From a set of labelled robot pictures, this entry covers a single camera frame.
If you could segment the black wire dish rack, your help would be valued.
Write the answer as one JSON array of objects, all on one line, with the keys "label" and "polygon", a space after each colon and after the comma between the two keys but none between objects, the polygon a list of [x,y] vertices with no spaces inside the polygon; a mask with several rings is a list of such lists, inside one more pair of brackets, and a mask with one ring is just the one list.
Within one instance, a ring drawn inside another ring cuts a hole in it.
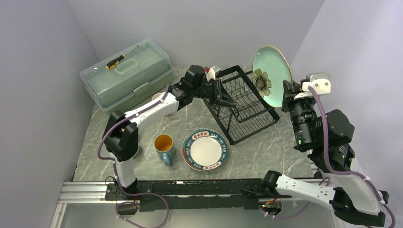
[{"label": "black wire dish rack", "polygon": [[231,145],[236,145],[273,126],[279,120],[275,108],[269,106],[253,84],[252,71],[240,66],[221,71],[218,78],[236,103],[235,108],[216,108],[204,103]]}]

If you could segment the light blue flower plate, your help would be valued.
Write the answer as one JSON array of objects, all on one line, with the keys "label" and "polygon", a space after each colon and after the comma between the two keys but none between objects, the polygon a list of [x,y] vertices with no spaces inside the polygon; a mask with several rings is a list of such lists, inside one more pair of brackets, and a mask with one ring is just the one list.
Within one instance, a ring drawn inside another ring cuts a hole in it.
[{"label": "light blue flower plate", "polygon": [[252,63],[252,78],[258,94],[269,106],[283,106],[283,81],[292,82],[292,73],[278,48],[263,45],[257,50]]}]

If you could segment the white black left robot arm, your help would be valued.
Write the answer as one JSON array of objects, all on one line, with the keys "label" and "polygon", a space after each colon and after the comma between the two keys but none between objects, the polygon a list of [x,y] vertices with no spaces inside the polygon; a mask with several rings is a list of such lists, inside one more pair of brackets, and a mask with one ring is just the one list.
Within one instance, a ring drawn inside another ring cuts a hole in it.
[{"label": "white black left robot arm", "polygon": [[167,85],[155,100],[126,112],[110,115],[99,148],[109,152],[113,162],[118,194],[129,200],[136,195],[137,177],[133,158],[139,150],[139,136],[149,125],[190,104],[193,99],[208,101],[213,107],[235,107],[235,102],[219,79],[218,66],[190,66],[178,83]]}]

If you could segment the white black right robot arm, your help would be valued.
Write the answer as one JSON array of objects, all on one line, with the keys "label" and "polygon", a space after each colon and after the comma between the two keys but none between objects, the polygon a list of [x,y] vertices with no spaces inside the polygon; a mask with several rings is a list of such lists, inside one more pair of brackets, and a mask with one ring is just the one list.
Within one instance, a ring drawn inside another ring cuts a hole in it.
[{"label": "white black right robot arm", "polygon": [[262,192],[267,197],[287,195],[321,205],[350,224],[383,227],[386,217],[392,215],[387,205],[389,194],[378,190],[359,166],[350,146],[355,127],[347,116],[338,109],[324,110],[319,97],[329,89],[327,79],[300,84],[283,81],[282,111],[290,115],[295,149],[311,151],[309,159],[338,186],[313,185],[268,171]]}]

